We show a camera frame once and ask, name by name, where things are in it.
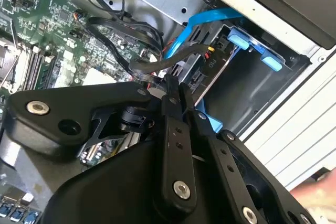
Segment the red wire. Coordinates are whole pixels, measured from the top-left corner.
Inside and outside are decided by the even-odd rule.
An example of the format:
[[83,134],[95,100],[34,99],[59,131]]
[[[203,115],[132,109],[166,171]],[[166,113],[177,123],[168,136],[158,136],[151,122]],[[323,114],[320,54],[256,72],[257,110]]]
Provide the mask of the red wire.
[[168,42],[168,44],[163,48],[163,52],[165,52],[167,50],[167,47],[172,44],[174,41],[176,40],[176,38],[173,38],[171,41]]

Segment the capacitor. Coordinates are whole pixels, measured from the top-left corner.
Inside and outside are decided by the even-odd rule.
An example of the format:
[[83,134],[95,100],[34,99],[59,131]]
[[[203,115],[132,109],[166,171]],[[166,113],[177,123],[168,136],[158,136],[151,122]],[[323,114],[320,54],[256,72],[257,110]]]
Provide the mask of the capacitor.
[[81,62],[84,62],[84,61],[86,61],[86,58],[85,58],[85,56],[81,56],[81,57],[79,57],[79,60],[80,60]]
[[50,51],[50,50],[52,50],[52,44],[46,45],[46,51]]

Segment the green circuit board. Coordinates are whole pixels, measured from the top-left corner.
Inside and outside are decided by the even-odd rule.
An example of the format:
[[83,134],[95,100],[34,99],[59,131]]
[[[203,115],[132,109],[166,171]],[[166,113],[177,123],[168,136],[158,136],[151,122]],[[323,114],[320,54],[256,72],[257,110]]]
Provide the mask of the green circuit board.
[[[13,19],[20,39],[55,56],[53,62],[42,64],[36,89],[81,85],[90,68],[117,82],[131,79],[107,48],[75,22],[73,13],[79,7],[71,1],[0,0],[0,7],[1,30],[10,34],[9,21]],[[146,45],[140,41],[102,29],[125,59],[147,55]],[[54,68],[51,74],[48,68]]]

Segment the white panel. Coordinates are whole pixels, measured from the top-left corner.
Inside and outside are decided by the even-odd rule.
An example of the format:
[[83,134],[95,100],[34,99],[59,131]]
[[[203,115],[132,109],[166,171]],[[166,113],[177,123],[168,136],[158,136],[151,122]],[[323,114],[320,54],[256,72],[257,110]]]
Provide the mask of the white panel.
[[247,147],[288,189],[336,166],[336,57],[331,57],[260,129]]
[[[318,119],[326,110],[330,109],[336,101],[336,78],[333,78],[319,93],[310,98],[303,107],[295,113],[287,122],[286,126],[282,126],[277,130],[257,151],[255,155],[263,164],[267,164],[275,155],[282,152],[284,148],[290,148],[288,146],[292,141],[295,143],[300,142],[297,139],[307,127]],[[328,113],[329,118],[323,121],[330,120],[333,114]],[[311,133],[311,137],[317,141],[319,138],[314,133]]]
[[324,138],[335,128],[335,121],[331,120],[336,115],[335,104],[323,116],[318,118],[311,126],[304,130],[297,138],[292,140],[286,148],[266,164],[266,168],[278,175],[290,165],[288,157],[300,156],[310,148],[315,148],[317,141]]
[[336,74],[336,57],[319,69],[265,124],[247,141],[255,152],[283,127]]
[[330,153],[327,157],[325,157],[325,159],[309,167],[307,170],[297,172],[295,179],[291,183],[285,185],[285,187],[287,188],[287,190],[292,190],[296,186],[300,185],[302,181],[306,180],[308,177],[310,177],[312,174],[317,172],[322,167],[332,170],[333,168],[335,168],[335,160],[336,160],[336,151]]

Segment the hole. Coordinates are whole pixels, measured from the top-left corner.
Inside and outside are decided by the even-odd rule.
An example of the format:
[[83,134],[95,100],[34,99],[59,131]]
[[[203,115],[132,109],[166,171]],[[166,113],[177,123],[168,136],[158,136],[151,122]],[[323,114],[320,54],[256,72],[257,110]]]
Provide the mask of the hole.
[[299,219],[292,212],[287,212],[289,218],[293,221],[294,224],[300,224]]
[[247,212],[247,216],[250,218],[250,219],[253,219],[253,214],[249,211],[249,212]]
[[187,192],[184,186],[179,186],[178,188],[184,194]]
[[234,172],[235,170],[233,170],[232,166],[228,165],[227,168],[229,169],[230,172]]
[[64,119],[58,123],[58,128],[64,134],[69,136],[76,136],[80,133],[80,125],[71,119]]
[[263,200],[261,198],[260,193],[258,192],[258,190],[253,185],[246,185],[246,188],[248,190],[248,193],[251,196],[251,199],[252,199],[255,207],[259,211],[262,208],[262,203],[263,203]]
[[39,104],[34,104],[34,105],[33,105],[33,109],[34,109],[34,110],[41,111],[41,110],[43,110],[43,106],[42,106],[42,105],[39,105]]
[[183,149],[183,145],[181,144],[181,143],[176,143],[176,146],[177,146],[177,148],[179,148],[179,149]]

